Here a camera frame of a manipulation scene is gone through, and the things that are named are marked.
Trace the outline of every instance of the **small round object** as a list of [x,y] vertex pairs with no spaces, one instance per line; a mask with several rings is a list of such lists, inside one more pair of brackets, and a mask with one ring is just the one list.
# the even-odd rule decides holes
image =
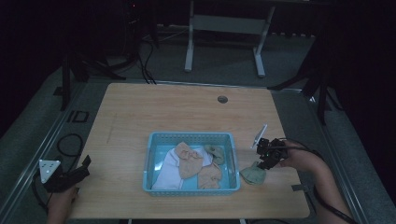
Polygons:
[[227,98],[227,96],[221,95],[221,96],[218,97],[218,101],[219,101],[220,103],[222,103],[222,104],[225,104],[225,103],[228,102],[228,98]]

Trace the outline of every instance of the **blue plastic basket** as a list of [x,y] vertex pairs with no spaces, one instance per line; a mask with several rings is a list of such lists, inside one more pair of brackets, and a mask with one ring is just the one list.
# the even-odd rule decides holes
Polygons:
[[[192,149],[204,145],[218,146],[224,149],[225,162],[219,166],[222,172],[222,179],[219,182],[220,189],[198,189],[196,176],[185,179],[182,189],[152,189],[167,152],[180,142],[185,142]],[[238,161],[233,136],[230,133],[154,132],[150,135],[143,173],[143,189],[152,196],[230,195],[239,188]]]

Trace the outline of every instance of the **metal stand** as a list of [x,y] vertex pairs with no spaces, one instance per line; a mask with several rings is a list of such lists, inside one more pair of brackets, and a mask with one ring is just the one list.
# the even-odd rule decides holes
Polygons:
[[73,71],[76,81],[87,82],[89,79],[89,75],[86,71],[86,66],[96,69],[101,72],[103,75],[110,77],[111,79],[117,80],[125,80],[126,77],[121,77],[115,73],[113,73],[110,68],[103,66],[97,61],[90,59],[89,57],[78,54],[75,52],[70,52],[66,56],[64,56],[64,61],[62,64],[62,92],[61,95],[63,97],[61,111],[66,110],[69,102],[70,102],[70,70]]
[[318,90],[318,118],[321,124],[326,125],[324,111],[326,105],[327,88],[334,75],[334,68],[342,67],[343,37],[338,31],[338,26],[329,20],[325,23],[323,30],[317,36],[311,49],[308,51],[297,75],[278,85],[267,87],[271,91],[280,91],[289,85],[307,78],[302,93],[304,96],[312,97]]
[[268,30],[273,18],[275,7],[271,7],[266,20],[216,17],[194,14],[194,1],[190,4],[190,26],[189,45],[187,46],[186,64],[184,70],[192,70],[192,58],[194,52],[193,32],[194,30],[207,30],[218,32],[230,32],[239,34],[260,35],[259,45],[253,48],[253,55],[256,62],[259,77],[264,77],[264,66],[262,64],[262,46],[267,37]]

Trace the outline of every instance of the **gray carpet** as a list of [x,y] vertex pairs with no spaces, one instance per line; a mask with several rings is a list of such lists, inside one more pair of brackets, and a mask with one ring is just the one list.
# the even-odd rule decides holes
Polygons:
[[[293,77],[314,39],[304,37],[285,38],[271,35],[267,38],[262,59],[267,76],[256,76],[251,47],[255,38],[248,36],[241,45],[233,41],[214,42],[212,34],[198,34],[196,38],[192,71],[184,72],[187,49],[185,34],[164,40],[159,49],[154,49],[147,69],[159,83],[209,84],[243,87],[268,87]],[[149,55],[150,46],[143,45],[142,58]],[[109,58],[112,63],[120,58]],[[117,71],[127,77],[126,82],[143,82],[138,64]],[[25,111],[0,140],[0,177],[2,180],[0,202],[2,215],[8,211],[9,223],[44,223],[45,214],[36,205],[32,191],[27,188],[12,191],[14,187],[29,186],[25,170],[37,152],[50,159],[59,155],[56,141],[68,133],[78,133],[83,139],[89,134],[94,117],[111,80],[94,74],[88,83],[73,82],[74,99],[66,111],[60,112],[62,99],[53,96],[61,85],[58,70],[46,80]],[[392,223],[396,210],[385,192],[370,163],[359,137],[344,112],[329,103],[326,111],[327,126],[321,126],[315,116],[316,104],[304,98],[299,90],[304,81],[291,86],[293,90],[274,92],[274,100],[287,137],[298,139],[309,147],[317,149],[331,165],[340,183],[346,201],[352,207],[360,223]],[[72,111],[89,112],[87,122],[71,122],[67,118]],[[76,142],[64,142],[67,148],[77,148]],[[302,182],[312,186],[312,177],[300,173]],[[15,204],[7,201],[8,195],[19,200]],[[289,223],[316,223],[315,214],[305,219],[285,220]],[[69,220],[68,223],[118,223],[118,220]],[[254,220],[254,223],[280,223],[276,220]]]

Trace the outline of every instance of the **crumpled fabric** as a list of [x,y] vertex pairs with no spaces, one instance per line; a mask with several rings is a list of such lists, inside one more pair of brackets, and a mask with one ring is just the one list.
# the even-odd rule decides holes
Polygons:
[[204,149],[207,153],[212,154],[214,163],[217,165],[224,164],[224,150],[221,147],[205,145]]
[[258,161],[254,161],[250,167],[239,172],[249,185],[261,185],[264,183],[266,173],[265,170],[257,167],[258,164]]
[[197,175],[201,171],[204,158],[186,143],[179,143],[175,148],[175,152],[180,158],[178,171],[182,179]]
[[152,186],[153,189],[181,189],[183,179],[178,174],[179,157],[172,148],[168,151],[163,161],[157,181]]
[[199,189],[219,189],[221,180],[221,170],[214,162],[208,166],[204,166],[198,173]]

